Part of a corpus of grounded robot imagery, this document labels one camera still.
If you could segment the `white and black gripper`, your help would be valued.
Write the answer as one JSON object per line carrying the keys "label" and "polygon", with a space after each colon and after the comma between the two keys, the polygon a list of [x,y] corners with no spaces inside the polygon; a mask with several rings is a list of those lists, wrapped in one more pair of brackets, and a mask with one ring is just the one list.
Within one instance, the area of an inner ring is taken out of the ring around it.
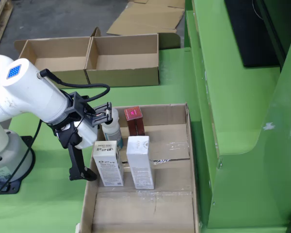
{"label": "white and black gripper", "polygon": [[69,169],[69,179],[95,181],[97,174],[84,164],[82,150],[94,145],[97,140],[97,126],[91,126],[87,121],[75,121],[74,126],[59,132],[59,141],[64,149],[68,149],[72,167]]}

